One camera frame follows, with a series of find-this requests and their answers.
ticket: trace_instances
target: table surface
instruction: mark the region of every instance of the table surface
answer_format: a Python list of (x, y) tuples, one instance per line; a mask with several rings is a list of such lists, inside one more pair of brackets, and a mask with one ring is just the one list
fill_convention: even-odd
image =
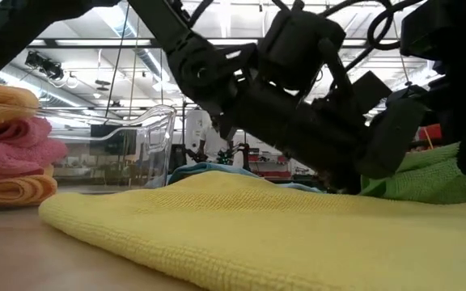
[(40, 222), (36, 208), (0, 211), (0, 291), (196, 291)]

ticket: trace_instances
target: blue cloth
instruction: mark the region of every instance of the blue cloth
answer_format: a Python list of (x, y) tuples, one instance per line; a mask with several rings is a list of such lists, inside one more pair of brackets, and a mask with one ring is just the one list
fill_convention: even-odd
[[(259, 176), (253, 174), (252, 172), (246, 171), (242, 168), (228, 166), (228, 165), (221, 165), (221, 164), (216, 164), (212, 162), (199, 162), (195, 165), (186, 165), (186, 166), (178, 167), (177, 169), (175, 169), (174, 172), (167, 177), (167, 185), (171, 183), (175, 183), (179, 180), (182, 180), (187, 175), (201, 174), (206, 171), (222, 171), (226, 173), (246, 175), (246, 176), (250, 176), (253, 178), (260, 178)], [(285, 184), (278, 184), (278, 186), (283, 187), (283, 188), (298, 189), (298, 190), (307, 191), (307, 192), (322, 193), (322, 191), (320, 191), (317, 188), (308, 187), (300, 183), (285, 183)]]

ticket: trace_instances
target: pink towel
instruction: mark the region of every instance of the pink towel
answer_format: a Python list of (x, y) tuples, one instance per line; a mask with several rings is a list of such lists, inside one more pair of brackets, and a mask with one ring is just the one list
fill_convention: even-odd
[(19, 118), (0, 124), (0, 142), (28, 148), (46, 141), (52, 126), (44, 118)]
[(66, 155), (66, 145), (52, 139), (29, 148), (0, 142), (0, 179), (42, 175), (45, 167)]

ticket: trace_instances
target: green towel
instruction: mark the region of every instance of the green towel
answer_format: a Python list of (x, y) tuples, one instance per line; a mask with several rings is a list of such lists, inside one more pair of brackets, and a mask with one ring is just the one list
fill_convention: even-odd
[(407, 154), (393, 177), (362, 177), (360, 195), (431, 204), (466, 202), (466, 175), (456, 165), (459, 145)]

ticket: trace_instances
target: ceiling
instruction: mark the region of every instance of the ceiling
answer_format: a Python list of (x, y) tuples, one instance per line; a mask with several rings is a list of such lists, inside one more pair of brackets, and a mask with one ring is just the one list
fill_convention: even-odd
[[(313, 12), (321, 12), (327, 4), (334, 5), (339, 2), (337, 0), (304, 1), (305, 10)], [(189, 13), (193, 12), (199, 2), (200, 0), (183, 0), (184, 7)], [(289, 5), (292, 3), (289, 0), (284, 2)], [(12, 75), (15, 77), (13, 85), (16, 83), (23, 85), (25, 82), (24, 86), (33, 86), (38, 90), (38, 95), (41, 92), (44, 94), (45, 91), (56, 92), (54, 96), (61, 96), (60, 98), (43, 100), (49, 102), (50, 107), (69, 107), (73, 104), (106, 107), (109, 100), (120, 101), (120, 104), (125, 107), (130, 105), (151, 107), (161, 103), (175, 107), (181, 106), (184, 96), (173, 80), (167, 66), (167, 59), (161, 49), (134, 48), (137, 37), (152, 38), (153, 36), (132, 9), (129, 8), (126, 25), (128, 30), (124, 36), (129, 46), (122, 49), (105, 48), (106, 40), (104, 39), (111, 39), (110, 41), (114, 44), (119, 44), (127, 9), (128, 4), (123, 1), (113, 8), (93, 9), (78, 19), (52, 24), (40, 34), (34, 43), (41, 43), (43, 39), (68, 39), (65, 42), (72, 44), (70, 48), (46, 48), (46, 46), (27, 48), (3, 70), (6, 75), (0, 76)], [(401, 20), (413, 9), (414, 7), (410, 7), (395, 14), (396, 30), (399, 35)], [(372, 19), (382, 10), (382, 7), (373, 2), (364, 2), (332, 15), (331, 19), (345, 29), (347, 33), (345, 44), (362, 45)], [(277, 11), (278, 8), (269, 0), (217, 0), (199, 18), (194, 30), (206, 38), (219, 39), (215, 41), (232, 39), (230, 40), (232, 43), (245, 43), (250, 39), (264, 37)], [(396, 39), (395, 29), (390, 30), (386, 39), (385, 41)], [(84, 48), (84, 44), (89, 42), (92, 43), (91, 48)], [(66, 72), (65, 78), (60, 82), (49, 82), (40, 72), (30, 72), (24, 61), (28, 51), (31, 50), (62, 63), (62, 68)], [(361, 51), (361, 48), (344, 48), (339, 54), (347, 65)], [(146, 59), (150, 65), (146, 65), (139, 57), (140, 54), (145, 53), (148, 53)], [(373, 71), (391, 88), (403, 86), (406, 81), (405, 73), (413, 81), (419, 83), (432, 77), (425, 60), (401, 57), (397, 50), (373, 52), (370, 57), (350, 71), (349, 76), (354, 81), (368, 70)], [(321, 80), (314, 85), (311, 94), (307, 97), (308, 101), (325, 96), (328, 92), (332, 76), (328, 70), (324, 70), (322, 75)], [(111, 96), (109, 96), (110, 91), (96, 90), (99, 86), (95, 84), (97, 79), (108, 82), (114, 79), (111, 85)], [(142, 113), (143, 110), (131, 112), (124, 110), (116, 112), (115, 117), (123, 118), (128, 114), (136, 116)]]

